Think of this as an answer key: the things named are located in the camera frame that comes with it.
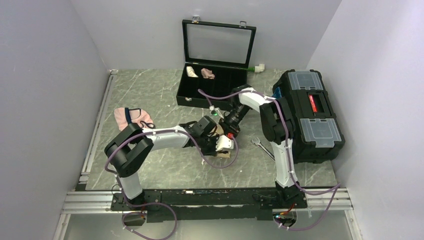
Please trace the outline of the beige underwear navy trim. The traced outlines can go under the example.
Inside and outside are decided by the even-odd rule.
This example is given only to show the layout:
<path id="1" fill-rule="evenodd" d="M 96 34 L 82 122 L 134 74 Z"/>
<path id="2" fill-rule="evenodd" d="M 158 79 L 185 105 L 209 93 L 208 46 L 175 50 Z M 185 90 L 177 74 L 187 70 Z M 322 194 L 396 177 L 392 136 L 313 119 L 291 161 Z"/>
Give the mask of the beige underwear navy trim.
<path id="1" fill-rule="evenodd" d="M 217 124 L 216 127 L 210 132 L 212 137 L 217 137 L 216 142 L 216 157 L 217 158 L 223 158 L 223 159 L 229 159 L 231 156 L 230 151 L 233 149 L 233 143 L 232 141 L 225 136 L 223 128 Z"/>

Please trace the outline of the black compartment storage box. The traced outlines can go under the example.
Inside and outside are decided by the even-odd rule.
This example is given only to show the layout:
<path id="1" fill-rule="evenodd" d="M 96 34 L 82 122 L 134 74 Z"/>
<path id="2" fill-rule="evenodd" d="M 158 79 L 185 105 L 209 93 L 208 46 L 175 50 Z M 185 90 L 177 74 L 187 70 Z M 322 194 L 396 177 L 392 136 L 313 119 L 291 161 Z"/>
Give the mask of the black compartment storage box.
<path id="1" fill-rule="evenodd" d="M 247 84 L 250 59 L 257 28 L 245 21 L 239 24 L 182 20 L 184 67 L 176 92 L 179 106 L 209 108 L 208 100 L 198 92 L 216 97 L 212 105 L 221 110 L 231 109 L 224 96 Z M 198 78 L 188 77 L 186 67 L 191 66 Z M 215 79 L 205 79 L 201 69 L 212 70 Z"/>

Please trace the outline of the pink underwear navy trim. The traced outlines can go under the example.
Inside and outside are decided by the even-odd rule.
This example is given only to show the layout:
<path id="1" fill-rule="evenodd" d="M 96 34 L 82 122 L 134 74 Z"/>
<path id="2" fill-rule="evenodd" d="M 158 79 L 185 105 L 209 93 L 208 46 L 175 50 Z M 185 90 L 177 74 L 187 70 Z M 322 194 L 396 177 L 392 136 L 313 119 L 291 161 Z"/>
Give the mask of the pink underwear navy trim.
<path id="1" fill-rule="evenodd" d="M 118 129 L 122 131 L 129 124 L 138 124 L 141 128 L 154 129 L 156 126 L 151 116 L 141 108 L 119 107 L 113 111 Z"/>

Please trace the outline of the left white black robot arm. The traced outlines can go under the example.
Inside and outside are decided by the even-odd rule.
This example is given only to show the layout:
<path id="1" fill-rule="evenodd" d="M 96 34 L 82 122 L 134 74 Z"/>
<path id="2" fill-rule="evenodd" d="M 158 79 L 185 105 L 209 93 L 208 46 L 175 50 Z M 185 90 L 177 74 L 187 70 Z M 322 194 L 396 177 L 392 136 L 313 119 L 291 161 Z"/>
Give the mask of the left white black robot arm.
<path id="1" fill-rule="evenodd" d="M 131 210 L 144 203 L 138 171 L 148 155 L 168 148 L 197 147 L 203 156 L 216 156 L 220 134 L 209 116 L 169 128 L 142 128 L 127 125 L 105 148 L 108 163 L 114 167 L 118 184 L 124 192 L 124 204 Z"/>

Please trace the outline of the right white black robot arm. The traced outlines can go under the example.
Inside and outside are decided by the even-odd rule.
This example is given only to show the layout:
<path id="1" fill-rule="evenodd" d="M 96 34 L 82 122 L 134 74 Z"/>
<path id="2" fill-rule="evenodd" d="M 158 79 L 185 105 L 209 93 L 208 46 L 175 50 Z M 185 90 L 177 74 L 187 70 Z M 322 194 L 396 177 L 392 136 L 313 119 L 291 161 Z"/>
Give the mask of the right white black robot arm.
<path id="1" fill-rule="evenodd" d="M 294 170 L 295 127 L 291 112 L 287 116 L 283 114 L 284 108 L 289 110 L 287 101 L 284 98 L 266 96 L 248 84 L 234 88 L 229 98 L 232 109 L 218 124 L 226 135 L 237 137 L 241 131 L 239 124 L 245 115 L 250 110 L 259 113 L 262 133 L 271 144 L 275 161 L 275 200 L 280 207 L 289 207 L 301 195 L 301 191 Z"/>

